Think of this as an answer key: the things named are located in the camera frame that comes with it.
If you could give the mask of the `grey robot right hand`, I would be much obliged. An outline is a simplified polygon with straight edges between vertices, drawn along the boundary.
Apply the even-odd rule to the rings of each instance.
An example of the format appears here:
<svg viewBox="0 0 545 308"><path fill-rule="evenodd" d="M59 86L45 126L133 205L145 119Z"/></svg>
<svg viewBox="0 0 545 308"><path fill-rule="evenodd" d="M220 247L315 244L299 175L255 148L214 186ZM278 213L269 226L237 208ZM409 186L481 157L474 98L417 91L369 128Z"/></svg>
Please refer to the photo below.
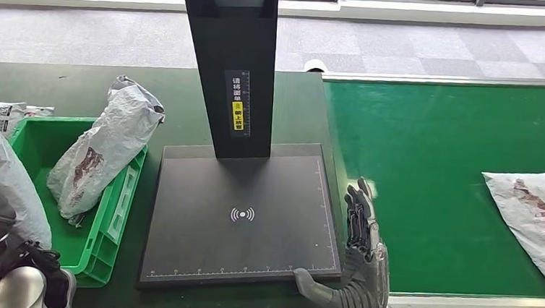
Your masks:
<svg viewBox="0 0 545 308"><path fill-rule="evenodd" d="M305 268L293 270L300 294L323 308L387 308L390 293L389 261L373 207L374 191L367 179L347 185L344 200L348 239L343 285L330 288L316 282Z"/></svg>

